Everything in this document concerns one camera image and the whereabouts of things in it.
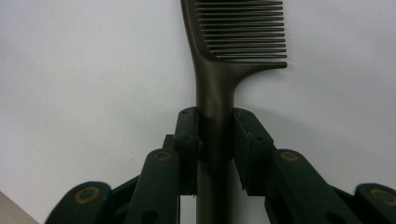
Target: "white background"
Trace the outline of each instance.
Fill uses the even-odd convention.
[[[396,189],[396,3],[290,0],[284,12],[289,68],[249,77],[235,106],[337,188]],[[75,185],[138,175],[194,104],[177,0],[0,1],[0,190],[40,223]],[[241,190],[234,208],[235,224],[267,219]],[[194,210],[183,198],[182,223]]]

